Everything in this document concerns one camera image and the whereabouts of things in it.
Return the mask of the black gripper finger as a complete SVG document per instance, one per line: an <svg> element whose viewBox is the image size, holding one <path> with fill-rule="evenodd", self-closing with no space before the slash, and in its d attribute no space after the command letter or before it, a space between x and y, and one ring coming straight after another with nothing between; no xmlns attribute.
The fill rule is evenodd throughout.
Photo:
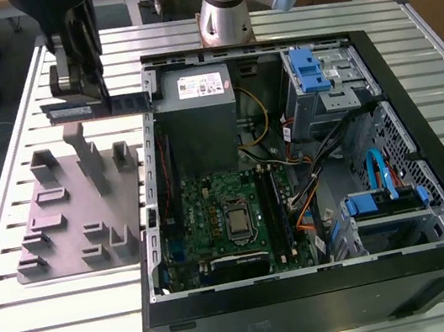
<svg viewBox="0 0 444 332"><path fill-rule="evenodd" d="M94 7L73 9L70 29L82 68L83 92L87 96L99 99L107 112L111 113L112 101L103 79L102 46Z"/></svg>

